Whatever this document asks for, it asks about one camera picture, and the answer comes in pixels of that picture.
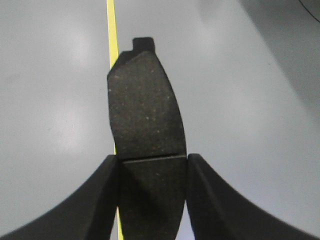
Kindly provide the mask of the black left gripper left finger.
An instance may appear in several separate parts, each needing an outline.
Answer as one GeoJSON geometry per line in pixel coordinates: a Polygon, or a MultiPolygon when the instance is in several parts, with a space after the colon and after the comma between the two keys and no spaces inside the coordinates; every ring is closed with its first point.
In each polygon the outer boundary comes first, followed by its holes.
{"type": "Polygon", "coordinates": [[[3,240],[108,240],[118,198],[118,161],[109,155],[73,194],[3,240]]]}

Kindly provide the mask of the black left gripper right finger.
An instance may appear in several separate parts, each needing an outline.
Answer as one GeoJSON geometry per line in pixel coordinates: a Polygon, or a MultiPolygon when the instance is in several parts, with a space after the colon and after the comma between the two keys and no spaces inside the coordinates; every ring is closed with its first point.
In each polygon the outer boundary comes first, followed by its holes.
{"type": "Polygon", "coordinates": [[[200,154],[188,156],[187,181],[187,209],[197,240],[315,239],[250,202],[200,154]]]}

